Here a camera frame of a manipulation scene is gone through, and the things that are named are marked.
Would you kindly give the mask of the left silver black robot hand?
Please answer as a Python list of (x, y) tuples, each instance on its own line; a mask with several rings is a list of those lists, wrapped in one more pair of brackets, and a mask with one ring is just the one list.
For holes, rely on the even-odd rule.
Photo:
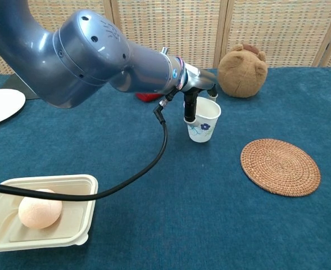
[(216, 90), (215, 74), (185, 63), (187, 81), (182, 88), (184, 94), (184, 121), (189, 125), (196, 122), (196, 104), (198, 94), (206, 91), (210, 100), (216, 101), (218, 94)]

